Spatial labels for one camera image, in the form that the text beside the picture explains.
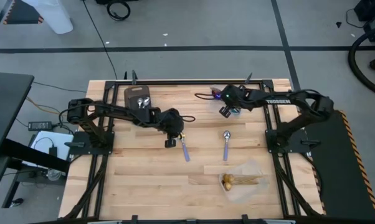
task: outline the black metal frame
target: black metal frame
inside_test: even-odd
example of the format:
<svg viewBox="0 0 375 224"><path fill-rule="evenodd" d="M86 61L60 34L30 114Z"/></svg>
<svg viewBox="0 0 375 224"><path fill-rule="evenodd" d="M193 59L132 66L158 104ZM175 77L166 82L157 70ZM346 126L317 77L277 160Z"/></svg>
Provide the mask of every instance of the black metal frame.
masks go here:
<svg viewBox="0 0 375 224"><path fill-rule="evenodd" d="M112 105L116 104L117 101L117 95L118 95L118 89L120 86L125 86L125 85L208 85L208 84L235 84L235 85L241 85L244 84L245 80L239 79L239 80L133 80L128 81L128 80L123 80L123 81L107 81L105 84L105 92L103 94L103 101L107 102L110 89L113 89L113 97L112 97ZM272 80L250 80L249 85L259 85L261 90L265 90L265 88L268 88L270 92L274 91L273 88L273 81ZM263 111L265 114L265 122L267 124L267 129L272 130L272 122L270 118L270 113L269 113L269 108L268 106L263 107ZM273 105L273 112L276 120L276 124L279 125L281 120L280 120L280 114L278 111L277 105ZM98 126L103 127L103 118L99 119ZM113 131L113 119L110 118L108 121L108 129L107 132L112 132ZM285 153L283 154L283 161L285 165L285 170L288 178L294 184L294 179L293 179L293 174L292 174L292 168L290 165L290 160L288 158L288 154ZM91 166L90 166L90 171L88 175L88 184L87 188L89 188L92 185L93 178L95 177L95 170L97 166L97 155L92 156L92 161L91 161ZM272 158L273 158L273 165L275 167L275 172L276 172L276 164L280 165L279 161L279 155L276 152L272 153ZM108 161L108 155L103 155L102 157L102 164L101 166L104 166L106 169L107 166L107 161ZM286 195L285 195L285 190L283 187L283 180L280 178L280 176L276 175L277 178L277 186L278 186L278 192L279 192L279 197L280 197L280 204L282 206L282 213L283 217L289 216L289 211L287 207L287 200L286 200ZM102 175L102 178L99 181L98 184L98 191L97 191L97 198L95 202L95 209L94 209L94 216L95 218L99 219L99 214L100 214L100 209L102 205L102 197L103 197L103 186L105 182L105 173ZM83 210L82 210L82 218L87 218L88 217L88 211L89 211L89 206L90 206L90 195L88 196L88 200L85 203ZM294 214L300 216L300 206L298 204L298 201L296 198L291 194L292 200L293 200L293 210Z"/></svg>

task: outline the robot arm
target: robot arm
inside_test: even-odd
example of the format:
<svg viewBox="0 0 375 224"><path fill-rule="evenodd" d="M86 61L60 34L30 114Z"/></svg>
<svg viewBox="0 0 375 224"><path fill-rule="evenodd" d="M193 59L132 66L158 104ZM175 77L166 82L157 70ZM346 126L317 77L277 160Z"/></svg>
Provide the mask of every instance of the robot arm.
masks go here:
<svg viewBox="0 0 375 224"><path fill-rule="evenodd" d="M179 134L183 131L183 119L178 110L171 108L161 112L159 108L131 110L122 106L109 105L89 98L71 100L67 113L67 121L79 125L88 135L93 147L105 147L108 143L105 130L96 126L93 120L105 116L108 118L131 121L142 128L156 128L167 134L165 147L174 147Z"/></svg>
<svg viewBox="0 0 375 224"><path fill-rule="evenodd" d="M267 93L262 90L253 90L241 85L227 85L221 91L221 99L226 106L219 112L225 118L230 116L232 108L243 108L252 111L264 105L296 105L301 114L290 122L282 122L276 130L275 141L284 147L295 131L312 123L326 121L333 112L333 101L313 90Z"/></svg>

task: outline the wooden table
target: wooden table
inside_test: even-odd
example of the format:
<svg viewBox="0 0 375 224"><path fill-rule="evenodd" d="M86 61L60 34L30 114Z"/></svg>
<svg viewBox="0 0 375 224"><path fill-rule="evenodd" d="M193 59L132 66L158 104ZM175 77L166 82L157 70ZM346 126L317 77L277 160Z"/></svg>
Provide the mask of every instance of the wooden table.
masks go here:
<svg viewBox="0 0 375 224"><path fill-rule="evenodd" d="M275 91L291 88L287 79L275 79L273 83ZM91 81L87 97L101 100L104 84L103 80ZM258 85L247 87L258 88ZM118 91L117 105L120 106L124 106L123 88ZM232 219L241 218L242 214L250 218L282 218L272 156L265 141L266 123L262 108L252 112L243 110L240 116L226 119L218 112L221 101L200 100L194 96L194 93L208 93L209 85L151 85L149 88L153 106L163 111L176 108L182 115L196 117L195 122L185 123L184 128L191 161L185 161L180 142L175 148L165 149L166 135L163 133L116 120L114 151L108 160L101 220L130 220L132 215L139 215L140 220ZM279 111L282 121L298 116L295 106L279 106ZM276 127L273 115L271 117L273 127ZM222 133L226 129L232 137L228 161L225 162L222 160ZM249 159L254 160L267 176L268 189L246 203L231 203L219 185L218 175ZM82 156L71 165L60 217L69 213L83 194L90 162L91 156ZM297 189L317 212L322 213L311 165L299 154L290 154L290 162ZM292 214L289 195L286 194ZM95 196L96 193L91 198L90 215L93 215Z"/></svg>

